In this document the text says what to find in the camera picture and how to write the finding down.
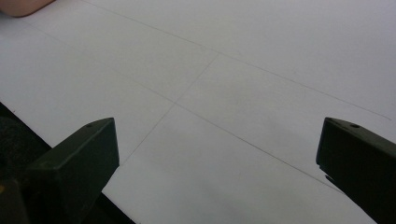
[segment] dark surface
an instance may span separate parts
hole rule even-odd
[[[80,223],[119,167],[114,119],[92,122],[27,167],[50,223]]]
[[[12,121],[9,121],[7,119],[7,124],[9,124],[9,122],[11,122],[12,125],[16,125],[15,123],[17,123],[17,129],[13,130],[13,132],[16,131],[16,133],[19,133],[19,134],[14,134],[13,135],[14,137],[16,137],[16,139],[20,139],[20,135],[21,134],[22,135],[29,135],[29,136],[22,136],[22,138],[26,138],[27,137],[27,139],[28,139],[27,142],[29,142],[30,140],[32,140],[31,137],[33,136],[33,138],[35,139],[34,141],[36,141],[41,147],[43,147],[45,149],[45,151],[48,151],[48,150],[51,149],[50,146],[48,146],[41,138],[39,138],[34,132],[32,132],[32,130],[30,130],[26,125],[24,125],[24,123],[22,121],[20,121],[13,113],[11,113],[1,103],[0,103],[0,117],[2,117],[2,119],[5,119],[5,118],[12,119]],[[13,144],[10,144],[9,142],[4,144],[3,146],[5,146],[5,147],[12,146],[16,150],[18,148],[21,149],[21,148],[25,148],[25,147],[31,147],[29,145],[20,144],[20,143],[13,145]],[[2,164],[2,166],[0,166],[0,168],[2,168],[2,167],[4,168],[4,165],[6,165],[6,163],[7,163],[6,156],[5,155],[0,156],[0,164]],[[27,193],[25,193],[25,198],[26,197],[28,199],[32,199],[32,198],[34,199],[35,198],[35,194],[33,194],[32,192],[27,192]],[[26,206],[30,207],[30,208],[37,207],[37,206],[35,206],[34,203],[32,203],[32,201],[34,201],[34,200],[28,200],[28,203],[26,204]],[[46,212],[48,212],[48,211],[43,211],[41,208],[37,208],[33,215],[30,214],[31,221],[35,222],[37,219],[42,220],[42,218],[43,218],[42,216]],[[131,219],[129,219],[127,216],[125,216],[121,212],[121,210],[117,206],[115,206],[102,193],[100,193],[100,195],[99,195],[98,199],[96,200],[95,204],[93,205],[92,209],[91,210],[87,210],[85,212],[88,213],[88,215],[85,217],[85,219],[82,222],[82,223],[85,223],[85,224],[91,224],[91,223],[104,223],[104,224],[105,223],[110,223],[110,224],[111,223],[118,223],[118,224],[124,224],[124,223],[126,224],[126,223],[128,223],[128,224],[134,224]]]
[[[396,223],[396,145],[359,125],[326,118],[317,164],[377,223]]]

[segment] white surface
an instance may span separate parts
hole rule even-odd
[[[373,223],[315,156],[326,116],[396,142],[394,7],[58,0],[0,16],[0,101],[51,146],[115,117],[137,222]]]
[[[0,52],[0,100],[52,147],[81,124],[114,117],[125,161],[172,104],[32,27]]]
[[[396,119],[393,0],[86,0]]]
[[[224,56],[178,103],[323,182],[315,160],[323,118],[359,123],[396,142],[387,119]]]
[[[48,17],[34,26],[173,101],[216,56],[81,1],[64,3]]]

